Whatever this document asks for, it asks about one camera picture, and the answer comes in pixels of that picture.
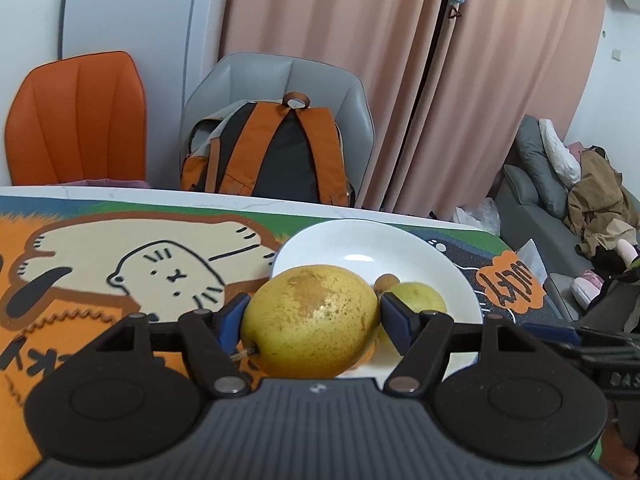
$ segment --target pear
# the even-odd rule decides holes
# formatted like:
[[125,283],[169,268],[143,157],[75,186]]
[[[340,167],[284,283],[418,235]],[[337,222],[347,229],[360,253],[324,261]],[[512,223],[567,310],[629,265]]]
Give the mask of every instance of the pear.
[[242,317],[245,348],[267,375],[332,378],[348,370],[375,339],[378,298],[360,276],[328,265],[295,267],[252,297]]
[[423,310],[437,310],[445,314],[447,312],[447,305],[442,296],[433,287],[424,283],[398,283],[388,288],[387,291],[395,294],[398,300],[414,312],[422,312]]

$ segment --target white bowl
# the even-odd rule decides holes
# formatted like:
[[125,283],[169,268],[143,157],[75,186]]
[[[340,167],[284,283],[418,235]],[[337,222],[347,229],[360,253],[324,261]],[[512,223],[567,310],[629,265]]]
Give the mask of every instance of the white bowl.
[[[271,276],[293,267],[329,264],[352,270],[373,285],[382,274],[401,282],[421,282],[435,288],[447,313],[462,323],[482,323],[482,312],[471,284],[440,251],[402,229],[368,220],[331,220],[291,237],[278,252]],[[445,377],[475,362],[476,352],[452,354]],[[375,377],[380,387],[399,362],[398,352],[378,344],[373,359],[340,377]]]

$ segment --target pear stem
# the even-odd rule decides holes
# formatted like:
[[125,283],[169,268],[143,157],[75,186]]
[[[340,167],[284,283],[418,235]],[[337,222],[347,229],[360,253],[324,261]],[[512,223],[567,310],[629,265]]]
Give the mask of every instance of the pear stem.
[[237,363],[238,361],[244,359],[245,357],[258,355],[259,353],[260,352],[258,351],[257,346],[250,346],[249,348],[245,348],[244,350],[241,350],[239,352],[236,352],[235,354],[232,354],[230,356],[230,359],[231,359],[231,362]]

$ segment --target plastic bag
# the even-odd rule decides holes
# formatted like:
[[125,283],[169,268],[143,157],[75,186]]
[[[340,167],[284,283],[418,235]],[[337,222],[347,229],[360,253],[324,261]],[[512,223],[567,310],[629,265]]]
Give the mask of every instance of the plastic bag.
[[529,240],[517,252],[518,259],[527,266],[538,283],[546,282],[548,274],[546,273],[545,264],[542,262],[538,248],[533,240]]
[[500,236],[500,215],[492,198],[485,198],[476,209],[471,211],[457,207],[452,220],[457,224],[477,227],[492,235]]

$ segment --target metal screw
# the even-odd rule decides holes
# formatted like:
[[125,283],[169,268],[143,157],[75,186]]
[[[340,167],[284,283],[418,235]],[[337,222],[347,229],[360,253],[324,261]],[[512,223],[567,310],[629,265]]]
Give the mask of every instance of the metal screw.
[[236,394],[246,388],[246,383],[240,377],[227,376],[216,379],[213,387],[221,394]]
[[401,375],[389,381],[389,387],[399,394],[411,394],[420,388],[420,381],[415,377]]

